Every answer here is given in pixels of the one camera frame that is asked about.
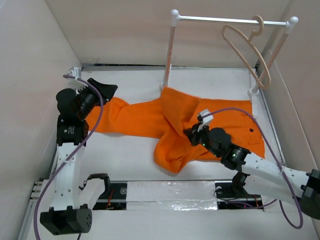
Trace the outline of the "orange trousers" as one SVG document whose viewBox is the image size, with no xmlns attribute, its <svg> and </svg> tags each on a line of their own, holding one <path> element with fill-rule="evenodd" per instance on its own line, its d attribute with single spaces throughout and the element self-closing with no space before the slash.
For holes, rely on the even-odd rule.
<svg viewBox="0 0 320 240">
<path fill-rule="evenodd" d="M 142 103 L 129 104 L 113 97 L 103 109 L 96 106 L 86 121 L 91 129 L 97 124 L 99 133 L 158 139 L 155 163 L 176 174 L 192 160 L 217 160 L 204 147 L 193 147 L 183 132 L 197 123 L 198 114 L 205 109 L 210 112 L 224 109 L 214 115 L 210 128 L 223 128 L 234 144 L 265 157 L 263 137 L 246 115 L 252 113 L 249 100 L 205 99 L 166 87 L 159 98 Z"/>
</svg>

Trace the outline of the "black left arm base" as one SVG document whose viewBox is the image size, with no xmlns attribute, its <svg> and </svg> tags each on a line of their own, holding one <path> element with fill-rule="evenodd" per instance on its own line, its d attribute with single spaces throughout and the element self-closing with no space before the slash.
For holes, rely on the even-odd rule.
<svg viewBox="0 0 320 240">
<path fill-rule="evenodd" d="M 111 181 L 107 173 L 89 175 L 78 186 L 80 204 L 87 205 L 91 210 L 126 210 L 126 181 Z"/>
</svg>

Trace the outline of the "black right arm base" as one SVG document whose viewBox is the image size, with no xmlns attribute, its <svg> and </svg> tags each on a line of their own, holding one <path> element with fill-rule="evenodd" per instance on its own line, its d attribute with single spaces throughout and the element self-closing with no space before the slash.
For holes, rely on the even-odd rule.
<svg viewBox="0 0 320 240">
<path fill-rule="evenodd" d="M 232 180 L 215 181 L 213 195 L 217 199 L 219 210 L 263 208 L 262 197 L 248 194 L 243 188 L 247 176 L 247 174 L 238 172 Z"/>
</svg>

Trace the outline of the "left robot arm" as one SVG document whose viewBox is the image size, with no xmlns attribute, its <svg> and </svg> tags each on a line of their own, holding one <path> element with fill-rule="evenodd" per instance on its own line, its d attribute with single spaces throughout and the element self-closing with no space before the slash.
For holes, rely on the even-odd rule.
<svg viewBox="0 0 320 240">
<path fill-rule="evenodd" d="M 40 238 L 38 224 L 54 236 L 86 234 L 93 223 L 93 208 L 99 198 L 111 194 L 107 173 L 93 173 L 81 180 L 81 164 L 86 144 L 98 127 L 89 127 L 86 118 L 95 107 L 102 109 L 115 95 L 118 86 L 103 84 L 93 78 L 80 89 L 65 88 L 56 94 L 57 119 L 56 170 L 45 185 L 54 184 L 52 201 L 47 211 L 34 213 L 33 227 Z"/>
</svg>

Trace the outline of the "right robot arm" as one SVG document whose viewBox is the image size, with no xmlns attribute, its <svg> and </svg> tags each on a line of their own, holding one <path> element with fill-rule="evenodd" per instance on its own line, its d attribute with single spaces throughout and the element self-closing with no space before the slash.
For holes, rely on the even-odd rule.
<svg viewBox="0 0 320 240">
<path fill-rule="evenodd" d="M 270 197 L 298 205 L 304 214 L 313 219 L 320 218 L 319 170 L 305 172 L 278 166 L 232 143 L 231 136 L 223 128 L 210 129 L 197 123 L 183 132 L 192 146 L 203 146 L 222 165 L 237 172 L 231 184 L 235 196 L 243 197 L 248 193 Z"/>
</svg>

